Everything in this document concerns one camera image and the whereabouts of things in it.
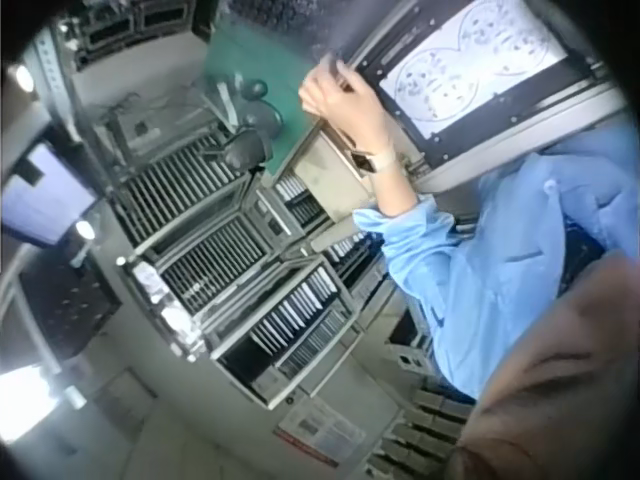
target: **printed diagram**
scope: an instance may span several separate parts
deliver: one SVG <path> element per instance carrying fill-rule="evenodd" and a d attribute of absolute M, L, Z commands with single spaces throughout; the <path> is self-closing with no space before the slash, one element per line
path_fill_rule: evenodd
<path fill-rule="evenodd" d="M 428 137 L 565 55 L 522 0 L 479 0 L 423 40 L 381 86 Z"/>
<path fill-rule="evenodd" d="M 549 49 L 549 34 L 521 4 L 481 3 L 462 20 L 460 49 L 482 56 L 495 75 L 521 75 L 535 69 Z"/>
<path fill-rule="evenodd" d="M 438 121 L 460 113 L 473 101 L 478 81 L 460 64 L 453 49 L 425 50 L 400 71 L 396 102 L 416 120 Z"/>

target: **watch face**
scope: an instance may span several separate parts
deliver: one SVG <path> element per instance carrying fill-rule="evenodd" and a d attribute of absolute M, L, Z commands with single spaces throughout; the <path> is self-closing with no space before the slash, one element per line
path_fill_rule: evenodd
<path fill-rule="evenodd" d="M 369 173 L 376 173 L 376 170 L 375 168 L 373 168 L 373 164 L 371 163 L 371 160 L 369 160 L 364 155 L 353 152 L 351 153 L 351 158 L 353 158 L 353 162 L 356 164 L 356 167 L 358 167 L 360 170 L 364 170 L 365 172 L 369 172 Z"/>

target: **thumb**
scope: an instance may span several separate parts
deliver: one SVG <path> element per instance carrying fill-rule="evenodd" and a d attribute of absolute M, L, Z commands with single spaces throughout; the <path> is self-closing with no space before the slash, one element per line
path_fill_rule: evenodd
<path fill-rule="evenodd" d="M 347 67 L 342 60 L 338 60 L 336 62 L 336 67 L 338 68 L 340 75 L 349 82 L 349 85 L 351 85 L 356 92 L 365 93 L 371 91 L 371 87 L 369 87 L 369 84 L 365 82 L 364 78 L 362 78 L 355 70 Z"/>

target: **label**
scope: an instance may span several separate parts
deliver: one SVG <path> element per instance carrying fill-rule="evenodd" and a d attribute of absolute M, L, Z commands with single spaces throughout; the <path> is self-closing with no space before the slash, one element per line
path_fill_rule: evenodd
<path fill-rule="evenodd" d="M 300 451 L 333 468 L 353 454 L 365 432 L 319 398 L 305 397 L 274 432 Z"/>

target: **skin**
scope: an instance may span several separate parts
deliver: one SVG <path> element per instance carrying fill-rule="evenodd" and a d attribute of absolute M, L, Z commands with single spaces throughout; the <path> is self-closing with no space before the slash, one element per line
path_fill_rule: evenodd
<path fill-rule="evenodd" d="M 418 196 L 397 161 L 380 101 L 364 79 L 343 62 L 337 61 L 337 78 L 329 66 L 330 59 L 325 58 L 304 79 L 299 91 L 303 110 L 344 132 L 357 150 L 394 156 L 395 161 L 371 175 L 371 182 L 380 212 L 388 217 L 408 212 L 418 203 Z"/>

